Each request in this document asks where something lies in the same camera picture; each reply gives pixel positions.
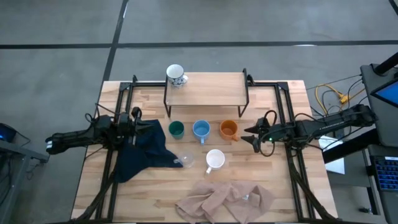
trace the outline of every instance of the wooden table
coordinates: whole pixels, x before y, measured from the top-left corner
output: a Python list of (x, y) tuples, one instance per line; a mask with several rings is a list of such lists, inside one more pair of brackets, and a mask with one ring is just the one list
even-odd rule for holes
[[(99, 103), (111, 110), (115, 109), (120, 82), (104, 82)], [(307, 92), (303, 81), (288, 81), (294, 112), (311, 114)], [(238, 118), (236, 108), (228, 106), (191, 106), (173, 108), (171, 118), (167, 117), (163, 98), (163, 87), (134, 88), (132, 106), (139, 106), (143, 119), (158, 119), (166, 135), (166, 148), (176, 155), (184, 151), (193, 152), (195, 163), (188, 169), (148, 168), (141, 171), (130, 181), (119, 184), (116, 199), (114, 222), (185, 222), (175, 212), (175, 203), (184, 198), (195, 182), (199, 180), (251, 180), (270, 190), (275, 200), (271, 209), (256, 222), (296, 222), (296, 212), (287, 166), (285, 148), (277, 143), (271, 157), (255, 154), (251, 145), (244, 142), (231, 142), (221, 139), (218, 126), (224, 119), (233, 119), (239, 124), (239, 131), (256, 122), (267, 110), (276, 110), (275, 92), (268, 87), (250, 87), (250, 104)], [(198, 119), (206, 119), (211, 124), (211, 134), (204, 146), (194, 138), (192, 125)], [(170, 122), (179, 120), (185, 125), (182, 140), (175, 140), (168, 132)], [(90, 146), (87, 154), (100, 146)], [(271, 144), (262, 144), (265, 153), (272, 149)], [(205, 177), (206, 153), (211, 149), (220, 149), (226, 155), (225, 165)], [(320, 150), (306, 148), (303, 151), (310, 188), (321, 204), (337, 217), (335, 203), (331, 194), (328, 176)], [(100, 190), (106, 150), (91, 156), (85, 161), (80, 184), (72, 212), (72, 218), (78, 217), (91, 203)], [(108, 211), (109, 194), (105, 199), (104, 212)], [(304, 214), (307, 207), (300, 190)], [(227, 209), (220, 207), (216, 215), (217, 222), (236, 222)]]

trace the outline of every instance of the white mug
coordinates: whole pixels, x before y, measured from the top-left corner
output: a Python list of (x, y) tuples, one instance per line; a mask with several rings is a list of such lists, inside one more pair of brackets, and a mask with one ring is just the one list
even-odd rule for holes
[(225, 162), (225, 155), (218, 149), (212, 149), (207, 152), (206, 155), (206, 163), (207, 163), (207, 170), (206, 174), (210, 174), (211, 170), (218, 170), (220, 169)]
[(166, 75), (168, 81), (176, 87), (181, 87), (188, 81), (188, 77), (184, 75), (184, 69), (181, 65), (170, 65), (166, 69)]

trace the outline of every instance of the navy blue cloth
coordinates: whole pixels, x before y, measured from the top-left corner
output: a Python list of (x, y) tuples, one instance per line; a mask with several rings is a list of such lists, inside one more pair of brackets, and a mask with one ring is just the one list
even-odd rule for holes
[(172, 152), (166, 149), (166, 137), (158, 120), (145, 121), (152, 123), (150, 131), (137, 136), (136, 146), (128, 140), (118, 152), (116, 160), (115, 178), (123, 183), (148, 167), (182, 167)]

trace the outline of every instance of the green mug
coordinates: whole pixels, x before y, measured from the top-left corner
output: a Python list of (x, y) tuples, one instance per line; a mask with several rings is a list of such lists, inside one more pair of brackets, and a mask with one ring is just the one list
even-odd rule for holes
[(173, 121), (169, 125), (169, 132), (175, 139), (181, 139), (184, 136), (184, 124), (181, 121)]

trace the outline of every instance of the gray floor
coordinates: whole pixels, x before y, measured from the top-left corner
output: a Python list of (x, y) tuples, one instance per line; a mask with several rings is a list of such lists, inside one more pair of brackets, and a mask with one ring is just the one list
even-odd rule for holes
[[(0, 44), (111, 43), (122, 0), (0, 0)], [(130, 0), (120, 42), (398, 40), (398, 17), (388, 0)], [(220, 47), (118, 49), (110, 80), (163, 80), (165, 68), (240, 71), (257, 80), (305, 80), (307, 87), (359, 74), (359, 66), (381, 62), (397, 45), (324, 47)], [(45, 151), (54, 132), (88, 126), (109, 49), (0, 50), (0, 122)], [(346, 92), (358, 79), (333, 86)], [(356, 92), (363, 87), (356, 87)], [(352, 103), (357, 103), (364, 93)], [(320, 110), (313, 89), (311, 104)], [(333, 94), (327, 105), (337, 104)], [(52, 156), (26, 180), (13, 223), (68, 220), (80, 178), (83, 150)], [(359, 213), (366, 190), (332, 184), (345, 220), (384, 223)]]

